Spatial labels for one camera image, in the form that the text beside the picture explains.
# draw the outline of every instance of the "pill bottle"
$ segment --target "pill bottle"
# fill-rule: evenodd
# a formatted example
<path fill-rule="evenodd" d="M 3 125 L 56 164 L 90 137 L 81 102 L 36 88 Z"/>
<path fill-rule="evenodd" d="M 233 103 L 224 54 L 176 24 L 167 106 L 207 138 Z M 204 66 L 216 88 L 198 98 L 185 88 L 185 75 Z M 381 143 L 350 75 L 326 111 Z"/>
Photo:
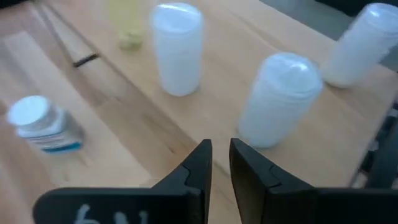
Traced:
<path fill-rule="evenodd" d="M 66 110 L 43 96 L 27 96 L 14 103 L 7 114 L 16 134 L 46 153 L 79 150 L 83 131 Z"/>

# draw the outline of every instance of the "white plastic container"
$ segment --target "white plastic container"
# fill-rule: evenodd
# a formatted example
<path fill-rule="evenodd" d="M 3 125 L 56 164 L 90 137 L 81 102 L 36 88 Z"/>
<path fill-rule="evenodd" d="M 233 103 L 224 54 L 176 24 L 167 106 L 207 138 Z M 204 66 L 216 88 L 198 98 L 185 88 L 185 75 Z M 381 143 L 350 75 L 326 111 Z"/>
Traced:
<path fill-rule="evenodd" d="M 323 87 L 318 68 L 292 53 L 267 58 L 253 83 L 239 121 L 240 135 L 253 147 L 271 147 L 290 134 Z"/>
<path fill-rule="evenodd" d="M 70 152 L 82 146 L 83 132 L 76 121 L 43 96 L 20 99 L 7 116 L 19 137 L 46 153 Z"/>
<path fill-rule="evenodd" d="M 323 79 L 333 86 L 354 85 L 398 43 L 398 7 L 367 5 L 321 65 Z"/>
<path fill-rule="evenodd" d="M 154 48 L 163 89 L 173 96 L 193 93 L 200 84 L 203 16 L 185 3 L 156 6 Z"/>

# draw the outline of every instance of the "white bottle cap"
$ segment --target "white bottle cap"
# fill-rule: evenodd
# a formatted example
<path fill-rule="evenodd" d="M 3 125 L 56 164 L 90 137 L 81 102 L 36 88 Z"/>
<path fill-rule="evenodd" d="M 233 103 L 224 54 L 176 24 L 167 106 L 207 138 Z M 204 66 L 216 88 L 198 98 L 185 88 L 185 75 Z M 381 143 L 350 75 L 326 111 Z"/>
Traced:
<path fill-rule="evenodd" d="M 55 110 L 45 97 L 27 96 L 11 106 L 7 118 L 18 128 L 35 131 L 47 127 L 55 119 Z"/>
<path fill-rule="evenodd" d="M 397 38 L 398 36 L 398 7 L 384 3 L 368 4 L 361 14 L 364 20 L 380 35 Z"/>
<path fill-rule="evenodd" d="M 288 52 L 268 57 L 260 72 L 279 93 L 289 96 L 312 96 L 322 90 L 318 68 L 307 58 Z"/>
<path fill-rule="evenodd" d="M 160 4 L 152 13 L 155 30 L 170 36 L 184 36 L 203 24 L 201 12 L 186 3 Z"/>

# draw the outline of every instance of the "black object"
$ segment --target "black object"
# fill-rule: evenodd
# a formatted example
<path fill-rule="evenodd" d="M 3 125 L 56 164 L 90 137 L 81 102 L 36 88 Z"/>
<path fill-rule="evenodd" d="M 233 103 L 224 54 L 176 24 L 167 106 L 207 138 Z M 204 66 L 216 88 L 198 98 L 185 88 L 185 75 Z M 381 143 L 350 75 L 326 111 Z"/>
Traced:
<path fill-rule="evenodd" d="M 65 188 L 36 201 L 36 224 L 207 223 L 211 141 L 151 189 Z"/>
<path fill-rule="evenodd" d="M 395 118 L 387 137 L 380 142 L 368 174 L 367 188 L 389 188 L 397 177 L 398 119 Z"/>
<path fill-rule="evenodd" d="M 238 139 L 229 161 L 242 224 L 398 223 L 397 190 L 312 187 Z"/>
<path fill-rule="evenodd" d="M 361 165 L 361 172 L 368 176 L 366 187 L 388 188 L 398 177 L 397 109 L 394 102 Z"/>
<path fill-rule="evenodd" d="M 13 6 L 15 4 L 24 2 L 27 0 L 0 0 L 0 9 L 5 8 L 5 7 L 9 7 L 9 6 Z"/>
<path fill-rule="evenodd" d="M 90 62 L 90 61 L 92 61 L 92 60 L 94 60 L 94 59 L 97 59 L 97 58 L 99 58 L 99 57 L 100 57 L 100 56 L 99 56 L 98 54 L 91 54 L 91 55 L 89 55 L 89 56 L 87 56 L 87 57 L 84 57 L 84 58 L 80 59 L 80 60 L 77 61 L 77 62 L 74 62 L 74 63 L 73 63 L 73 67 L 78 68 L 78 67 L 84 65 L 85 63 Z"/>
<path fill-rule="evenodd" d="M 243 224 L 398 223 L 398 191 L 316 188 L 239 139 L 229 149 Z M 207 223 L 211 142 L 204 140 L 151 189 L 58 189 L 34 206 L 36 224 Z"/>
<path fill-rule="evenodd" d="M 323 4 L 327 4 L 328 6 L 334 7 L 347 14 L 348 16 L 356 16 L 362 8 L 373 2 L 381 2 L 386 4 L 392 4 L 393 6 L 398 6 L 398 0 L 316 0 L 317 2 L 321 2 Z"/>

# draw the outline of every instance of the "wooden tabletop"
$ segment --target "wooden tabletop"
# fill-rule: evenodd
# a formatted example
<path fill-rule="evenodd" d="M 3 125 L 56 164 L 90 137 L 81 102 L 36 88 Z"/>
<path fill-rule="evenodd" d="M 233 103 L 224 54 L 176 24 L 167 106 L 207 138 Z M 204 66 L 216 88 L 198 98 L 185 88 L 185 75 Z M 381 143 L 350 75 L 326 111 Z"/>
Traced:
<path fill-rule="evenodd" d="M 56 18 L 52 22 L 73 59 L 93 53 Z M 35 200 L 57 187 L 151 187 L 197 146 L 103 60 L 79 69 L 70 65 L 31 3 L 0 11 L 1 223 L 32 223 Z M 66 108 L 83 126 L 82 150 L 49 156 L 14 134 L 8 107 L 36 94 Z M 214 166 L 213 178 L 219 185 L 212 187 L 210 223 L 239 223 L 228 175 Z"/>
<path fill-rule="evenodd" d="M 147 23 L 156 3 L 145 2 Z M 215 158 L 209 221 L 240 222 L 227 151 L 260 62 L 280 50 L 321 62 L 333 42 L 255 0 L 192 4 L 206 19 L 203 79 L 183 98 L 158 84 L 149 29 L 140 51 L 117 47 L 103 0 L 49 0 L 47 15 L 72 59 L 101 55 L 76 70 L 31 3 L 0 11 L 2 223 L 31 222 L 35 199 L 56 187 L 150 187 L 204 138 L 213 140 Z M 296 131 L 263 153 L 310 184 L 348 185 L 397 88 L 395 73 L 383 67 L 356 88 L 326 87 Z M 47 156 L 14 134 L 4 114 L 33 94 L 71 111 L 86 133 L 83 150 Z"/>
<path fill-rule="evenodd" d="M 143 48 L 124 52 L 104 0 L 48 0 L 49 6 L 107 62 L 148 97 L 190 139 L 213 140 L 214 159 L 229 171 L 228 144 L 257 68 L 266 57 L 295 52 L 316 63 L 334 42 L 258 0 L 190 1 L 205 17 L 200 89 L 177 98 L 166 94 L 158 73 L 148 23 L 157 1 L 141 1 L 148 26 Z M 364 157 L 398 89 L 395 72 L 377 67 L 349 90 L 325 85 L 293 134 L 262 153 L 316 186 L 346 186 Z"/>

